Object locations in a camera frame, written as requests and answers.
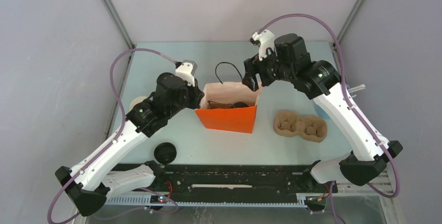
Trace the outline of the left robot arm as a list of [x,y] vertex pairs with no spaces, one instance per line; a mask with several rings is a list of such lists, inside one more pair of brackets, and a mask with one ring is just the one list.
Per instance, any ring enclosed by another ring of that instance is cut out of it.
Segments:
[[164,171],[154,161],[110,173],[122,158],[165,127],[174,115],[185,108],[200,107],[203,92],[191,73],[165,72],[156,83],[155,92],[136,104],[124,116],[120,128],[99,148],[77,165],[62,166],[55,172],[81,216],[93,215],[113,196],[139,188],[163,188]]

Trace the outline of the brown pulp cup carrier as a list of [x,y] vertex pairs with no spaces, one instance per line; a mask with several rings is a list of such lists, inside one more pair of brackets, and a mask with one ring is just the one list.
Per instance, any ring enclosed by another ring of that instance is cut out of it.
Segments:
[[326,121],[318,116],[301,116],[294,111],[279,111],[274,118],[273,129],[277,135],[321,143],[328,134]]

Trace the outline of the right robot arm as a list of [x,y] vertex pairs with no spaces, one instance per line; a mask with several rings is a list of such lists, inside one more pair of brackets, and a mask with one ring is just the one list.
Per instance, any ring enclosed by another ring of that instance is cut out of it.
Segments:
[[343,157],[314,162],[303,177],[308,191],[316,192],[339,178],[363,186],[400,154],[401,143],[377,131],[350,96],[338,71],[328,61],[313,61],[302,37],[294,33],[275,37],[265,30],[254,33],[250,41],[259,51],[244,61],[242,83],[252,91],[274,81],[291,83],[330,116],[352,148]]

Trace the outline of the orange paper bag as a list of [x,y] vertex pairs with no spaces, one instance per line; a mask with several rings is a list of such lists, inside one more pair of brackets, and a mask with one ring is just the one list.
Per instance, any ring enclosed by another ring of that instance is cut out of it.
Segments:
[[[224,61],[217,64],[215,67],[215,76],[218,82],[207,83],[204,86],[204,97],[201,100],[201,108],[196,109],[195,113],[202,125],[207,129],[252,133],[262,87],[260,86],[256,92],[253,92],[241,82],[223,82],[217,74],[217,68],[220,64],[229,64],[236,68],[234,64]],[[208,109],[207,101],[225,104],[245,102],[249,107]]]

